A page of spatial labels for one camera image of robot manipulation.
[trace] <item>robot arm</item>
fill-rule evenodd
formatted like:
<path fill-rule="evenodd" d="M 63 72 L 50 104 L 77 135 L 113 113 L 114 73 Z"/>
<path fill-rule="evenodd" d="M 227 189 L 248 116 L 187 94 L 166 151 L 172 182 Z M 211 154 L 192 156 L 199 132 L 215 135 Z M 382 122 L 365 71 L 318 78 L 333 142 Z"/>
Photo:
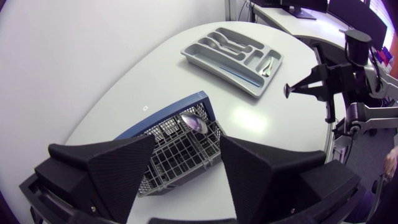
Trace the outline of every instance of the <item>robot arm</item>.
<path fill-rule="evenodd" d="M 374 57 L 373 64 L 368 63 L 370 42 L 371 38 L 358 30 L 346 31 L 345 50 L 349 63 L 333 67 L 326 65 L 323 50 L 316 45 L 315 53 L 320 64 L 312 68 L 308 77 L 294 86 L 286 84 L 284 88 L 286 98 L 290 93 L 301 93 L 313 95 L 318 101 L 326 102 L 326 122 L 329 124 L 336 121 L 334 94 L 355 94 L 358 89 L 366 88 L 373 98 L 383 99 L 390 96 L 398 99 L 398 80 L 379 69 Z M 322 86 L 308 87 L 309 84 L 316 82 L 322 82 Z M 333 130 L 333 144 L 330 152 L 327 152 L 328 161 L 335 158 L 343 162 L 345 148 L 369 129 L 398 127 L 398 107 L 369 108 L 349 96 L 350 94 L 345 96 L 346 105 L 349 105 L 346 109 L 346 118 Z"/>

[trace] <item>blue plastic rim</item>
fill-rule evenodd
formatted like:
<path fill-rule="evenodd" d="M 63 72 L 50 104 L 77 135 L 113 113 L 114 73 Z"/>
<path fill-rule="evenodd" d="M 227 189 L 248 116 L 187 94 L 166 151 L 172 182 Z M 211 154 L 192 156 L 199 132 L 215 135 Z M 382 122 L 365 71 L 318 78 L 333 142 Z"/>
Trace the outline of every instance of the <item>blue plastic rim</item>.
<path fill-rule="evenodd" d="M 208 95 L 204 91 L 200 91 L 198 93 L 194 93 L 190 96 L 185 97 L 171 105 L 166 106 L 165 108 L 161 109 L 160 111 L 150 115 L 146 119 L 138 122 L 136 125 L 132 126 L 131 128 L 127 129 L 125 132 L 120 134 L 115 140 L 118 139 L 126 139 L 138 136 L 142 134 L 145 130 L 159 124 L 160 122 L 168 119 L 176 114 L 179 114 L 186 109 L 191 108 L 192 106 L 198 105 L 202 103 L 205 107 L 210 121 L 215 121 L 216 118 L 214 116 L 213 108 L 211 107 L 210 99 Z"/>

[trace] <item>black mount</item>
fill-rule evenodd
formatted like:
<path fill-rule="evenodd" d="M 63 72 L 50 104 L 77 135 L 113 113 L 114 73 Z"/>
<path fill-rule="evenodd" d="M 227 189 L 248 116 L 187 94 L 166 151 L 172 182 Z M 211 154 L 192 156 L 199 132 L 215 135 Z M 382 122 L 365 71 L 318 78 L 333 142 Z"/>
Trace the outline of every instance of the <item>black mount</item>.
<path fill-rule="evenodd" d="M 357 89 L 366 86 L 364 79 L 364 68 L 367 64 L 368 52 L 371 38 L 358 30 L 346 31 L 346 58 L 349 63 L 329 67 L 326 64 L 323 49 L 319 43 L 313 45 L 314 51 L 318 53 L 319 65 L 311 70 L 311 74 L 293 86 L 288 84 L 284 87 L 286 98 L 290 93 L 301 93 L 313 95 L 318 101 L 326 102 L 327 123 L 336 121 L 334 94 L 355 93 Z M 321 86 L 309 88 L 308 85 L 322 82 Z"/>

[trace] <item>person's hand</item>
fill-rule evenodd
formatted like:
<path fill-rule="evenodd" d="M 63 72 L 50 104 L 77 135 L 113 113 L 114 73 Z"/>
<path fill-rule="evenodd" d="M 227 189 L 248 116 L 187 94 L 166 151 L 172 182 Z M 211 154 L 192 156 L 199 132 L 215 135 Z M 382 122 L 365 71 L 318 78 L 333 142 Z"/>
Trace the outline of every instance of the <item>person's hand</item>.
<path fill-rule="evenodd" d="M 397 169 L 397 155 L 392 150 L 384 159 L 384 174 L 391 180 Z"/>

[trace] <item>metal spoon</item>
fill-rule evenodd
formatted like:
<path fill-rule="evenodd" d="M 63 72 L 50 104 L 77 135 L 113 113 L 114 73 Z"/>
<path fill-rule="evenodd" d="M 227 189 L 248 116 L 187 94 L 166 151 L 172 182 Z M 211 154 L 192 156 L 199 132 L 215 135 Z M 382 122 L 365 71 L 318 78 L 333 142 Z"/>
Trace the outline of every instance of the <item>metal spoon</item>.
<path fill-rule="evenodd" d="M 264 75 L 265 77 L 269 77 L 271 75 L 271 69 L 272 69 L 272 64 L 273 63 L 274 63 L 274 58 L 271 57 L 271 62 L 269 64 L 267 70 L 262 75 Z"/>
<path fill-rule="evenodd" d="M 207 134 L 207 125 L 198 115 L 189 112 L 182 112 L 181 118 L 193 130 L 201 134 Z"/>
<path fill-rule="evenodd" d="M 220 47 L 216 44 L 216 42 L 214 42 L 214 41 L 211 40 L 211 39 L 203 39 L 203 40 L 199 41 L 199 43 L 201 43 L 201 44 L 206 44 L 207 46 L 211 47 L 212 49 L 216 49 L 216 50 L 220 49 Z M 233 49 L 227 47 L 227 46 L 224 45 L 224 44 L 221 44 L 221 43 L 220 43 L 220 46 L 221 46 L 221 48 L 223 48 L 223 49 L 226 49 L 226 50 L 231 51 L 232 53 L 237 53 L 237 54 L 239 53 L 239 52 L 237 52 L 236 50 L 233 50 Z"/>
<path fill-rule="evenodd" d="M 271 63 L 271 60 L 268 60 L 266 62 L 266 66 L 264 66 L 264 68 L 260 70 L 260 75 L 264 75 L 264 73 L 266 72 L 266 69 L 268 68 L 270 63 Z"/>

